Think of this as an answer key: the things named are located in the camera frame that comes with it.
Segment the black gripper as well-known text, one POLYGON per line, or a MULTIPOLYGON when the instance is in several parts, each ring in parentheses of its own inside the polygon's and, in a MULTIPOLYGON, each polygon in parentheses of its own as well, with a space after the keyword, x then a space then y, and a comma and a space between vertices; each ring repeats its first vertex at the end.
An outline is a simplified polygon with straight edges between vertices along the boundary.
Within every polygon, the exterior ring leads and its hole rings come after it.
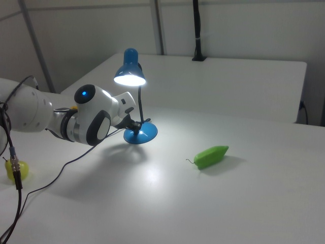
POLYGON ((121 122, 114 125, 114 127, 116 129, 129 129, 129 130, 133 131, 134 135, 138 135, 138 133, 139 133, 141 127, 142 127, 142 123, 138 122, 138 121, 133 121, 131 119, 130 114, 128 114, 126 117, 124 117, 122 119, 121 122))

